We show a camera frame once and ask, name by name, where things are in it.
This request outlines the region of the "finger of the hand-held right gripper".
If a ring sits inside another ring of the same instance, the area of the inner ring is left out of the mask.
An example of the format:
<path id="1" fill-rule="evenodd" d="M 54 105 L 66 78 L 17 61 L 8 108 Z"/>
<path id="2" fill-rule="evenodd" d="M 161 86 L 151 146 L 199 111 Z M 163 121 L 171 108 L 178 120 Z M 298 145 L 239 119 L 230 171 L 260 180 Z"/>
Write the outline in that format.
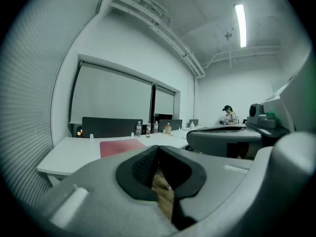
<path id="1" fill-rule="evenodd" d="M 254 159 L 262 148 L 262 136 L 253 130 L 196 130 L 187 134 L 187 142 L 195 151 L 224 158 Z"/>

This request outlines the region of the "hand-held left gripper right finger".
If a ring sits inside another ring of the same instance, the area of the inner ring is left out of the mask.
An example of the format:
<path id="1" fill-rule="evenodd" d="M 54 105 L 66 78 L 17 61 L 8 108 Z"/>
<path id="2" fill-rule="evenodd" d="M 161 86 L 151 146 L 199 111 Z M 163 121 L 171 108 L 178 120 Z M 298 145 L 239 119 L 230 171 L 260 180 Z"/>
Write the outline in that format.
<path id="1" fill-rule="evenodd" d="M 174 200 L 168 237 L 306 236 L 300 216 L 315 196 L 316 136 L 288 134 L 255 160 L 220 158 L 162 147 L 200 164 L 206 181 L 192 197 Z"/>

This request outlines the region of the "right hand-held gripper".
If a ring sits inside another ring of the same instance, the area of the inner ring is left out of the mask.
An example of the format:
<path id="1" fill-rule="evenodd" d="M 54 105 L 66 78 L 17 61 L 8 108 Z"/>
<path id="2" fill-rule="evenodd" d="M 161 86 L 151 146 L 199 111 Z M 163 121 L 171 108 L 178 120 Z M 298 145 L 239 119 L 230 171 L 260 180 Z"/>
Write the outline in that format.
<path id="1" fill-rule="evenodd" d="M 201 132 L 239 132 L 246 127 L 265 139 L 316 131 L 316 54 L 312 52 L 290 82 L 261 103 L 250 105 L 246 126 L 202 127 Z"/>

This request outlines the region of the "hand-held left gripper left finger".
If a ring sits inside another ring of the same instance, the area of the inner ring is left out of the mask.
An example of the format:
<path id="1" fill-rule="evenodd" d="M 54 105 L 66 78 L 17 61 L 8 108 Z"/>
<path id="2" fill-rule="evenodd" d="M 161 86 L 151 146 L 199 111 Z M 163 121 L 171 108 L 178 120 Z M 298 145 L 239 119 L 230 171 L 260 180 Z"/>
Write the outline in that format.
<path id="1" fill-rule="evenodd" d="M 35 205 L 44 229 L 67 237 L 168 237 L 178 232 L 157 200 L 131 197 L 117 182 L 118 167 L 145 147 L 86 164 L 51 188 Z"/>

